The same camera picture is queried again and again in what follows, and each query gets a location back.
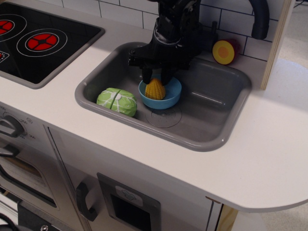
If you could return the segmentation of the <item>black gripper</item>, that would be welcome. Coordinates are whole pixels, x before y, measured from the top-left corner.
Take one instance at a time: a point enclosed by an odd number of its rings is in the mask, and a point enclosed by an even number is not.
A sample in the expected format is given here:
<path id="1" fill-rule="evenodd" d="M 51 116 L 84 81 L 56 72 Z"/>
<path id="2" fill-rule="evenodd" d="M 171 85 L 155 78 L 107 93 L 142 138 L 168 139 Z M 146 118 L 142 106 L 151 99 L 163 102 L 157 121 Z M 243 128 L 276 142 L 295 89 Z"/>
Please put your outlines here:
<path id="1" fill-rule="evenodd" d="M 163 45 L 151 41 L 144 46 L 129 51 L 128 64 L 142 69 L 142 81 L 149 84 L 153 69 L 162 69 L 161 82 L 167 85 L 177 70 L 187 70 L 195 56 L 195 47 L 191 45 Z"/>

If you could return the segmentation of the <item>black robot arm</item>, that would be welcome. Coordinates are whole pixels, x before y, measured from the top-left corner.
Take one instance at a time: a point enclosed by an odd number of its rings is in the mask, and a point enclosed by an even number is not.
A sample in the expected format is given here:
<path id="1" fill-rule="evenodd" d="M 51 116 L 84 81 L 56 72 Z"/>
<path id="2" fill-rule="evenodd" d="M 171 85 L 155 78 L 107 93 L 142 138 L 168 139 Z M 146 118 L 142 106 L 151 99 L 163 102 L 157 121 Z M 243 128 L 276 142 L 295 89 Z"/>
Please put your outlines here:
<path id="1" fill-rule="evenodd" d="M 160 0 L 151 41 L 129 52 L 128 64 L 138 66 L 142 80 L 149 84 L 153 71 L 161 70 L 161 82 L 169 83 L 178 70 L 187 70 L 200 54 L 197 37 L 201 34 L 199 0 Z"/>

